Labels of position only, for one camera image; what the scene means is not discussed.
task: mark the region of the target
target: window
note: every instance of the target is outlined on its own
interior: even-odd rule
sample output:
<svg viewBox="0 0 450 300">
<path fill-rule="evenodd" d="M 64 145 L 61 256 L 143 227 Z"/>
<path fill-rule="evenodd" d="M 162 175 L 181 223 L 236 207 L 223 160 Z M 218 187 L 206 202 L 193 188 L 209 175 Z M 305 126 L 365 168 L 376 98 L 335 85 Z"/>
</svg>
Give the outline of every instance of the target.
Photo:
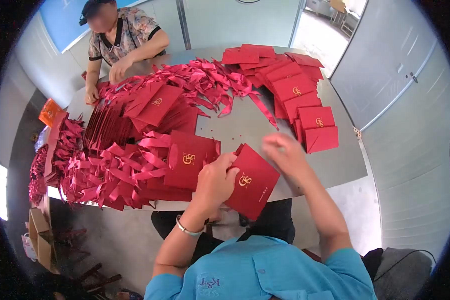
<svg viewBox="0 0 450 300">
<path fill-rule="evenodd" d="M 8 220 L 7 213 L 7 168 L 0 165 L 0 218 Z"/>
</svg>

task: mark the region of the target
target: bracelet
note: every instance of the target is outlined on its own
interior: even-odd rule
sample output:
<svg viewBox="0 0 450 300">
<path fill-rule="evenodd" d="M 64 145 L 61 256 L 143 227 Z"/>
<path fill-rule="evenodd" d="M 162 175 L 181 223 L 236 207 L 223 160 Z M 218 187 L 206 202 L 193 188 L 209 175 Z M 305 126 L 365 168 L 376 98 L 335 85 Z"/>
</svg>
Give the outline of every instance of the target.
<svg viewBox="0 0 450 300">
<path fill-rule="evenodd" d="M 182 226 L 182 224 L 180 224 L 180 217 L 182 217 L 180 214 L 176 216 L 175 222 L 178 225 L 178 228 L 180 228 L 181 231 L 185 232 L 186 234 L 189 234 L 193 237 L 196 237 L 198 235 L 200 235 L 204 230 L 205 230 L 205 225 L 203 226 L 203 228 L 198 231 L 198 232 L 192 232 L 187 230 L 184 226 Z"/>
</svg>

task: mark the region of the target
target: blue shirt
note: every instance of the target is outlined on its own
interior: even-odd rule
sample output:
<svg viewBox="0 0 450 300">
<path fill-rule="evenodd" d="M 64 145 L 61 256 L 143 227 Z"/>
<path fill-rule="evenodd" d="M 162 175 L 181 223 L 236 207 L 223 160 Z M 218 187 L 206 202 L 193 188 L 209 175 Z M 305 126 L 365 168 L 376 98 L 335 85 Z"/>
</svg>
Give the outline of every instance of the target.
<svg viewBox="0 0 450 300">
<path fill-rule="evenodd" d="M 335 251 L 320 263 L 295 246 L 264 236 L 232 238 L 202 256 L 183 279 L 172 274 L 152 278 L 145 299 L 377 299 L 360 255 Z"/>
</svg>

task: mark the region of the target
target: orange package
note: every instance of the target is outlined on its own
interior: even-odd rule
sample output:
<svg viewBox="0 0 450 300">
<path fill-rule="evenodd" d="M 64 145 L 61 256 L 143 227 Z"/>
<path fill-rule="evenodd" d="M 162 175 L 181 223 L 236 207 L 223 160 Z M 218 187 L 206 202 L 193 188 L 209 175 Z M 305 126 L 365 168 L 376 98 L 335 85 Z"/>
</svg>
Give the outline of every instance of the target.
<svg viewBox="0 0 450 300">
<path fill-rule="evenodd" d="M 38 119 L 45 123 L 48 127 L 52 127 L 53 120 L 55 119 L 57 113 L 63 111 L 64 110 L 55 101 L 53 101 L 52 98 L 48 98 L 42 108 L 42 111 L 40 112 L 40 115 L 38 116 Z"/>
</svg>

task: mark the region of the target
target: floral blouse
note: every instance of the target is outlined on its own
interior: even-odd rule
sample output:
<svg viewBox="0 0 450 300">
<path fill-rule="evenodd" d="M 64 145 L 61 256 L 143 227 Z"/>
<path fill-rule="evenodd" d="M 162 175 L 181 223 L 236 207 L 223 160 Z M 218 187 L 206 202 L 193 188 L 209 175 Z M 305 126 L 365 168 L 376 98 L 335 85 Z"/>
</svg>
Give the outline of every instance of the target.
<svg viewBox="0 0 450 300">
<path fill-rule="evenodd" d="M 108 41 L 105 33 L 92 32 L 88 59 L 104 59 L 111 66 L 130 51 L 149 41 L 158 30 L 160 26 L 143 10 L 136 7 L 120 8 L 114 45 Z"/>
</svg>

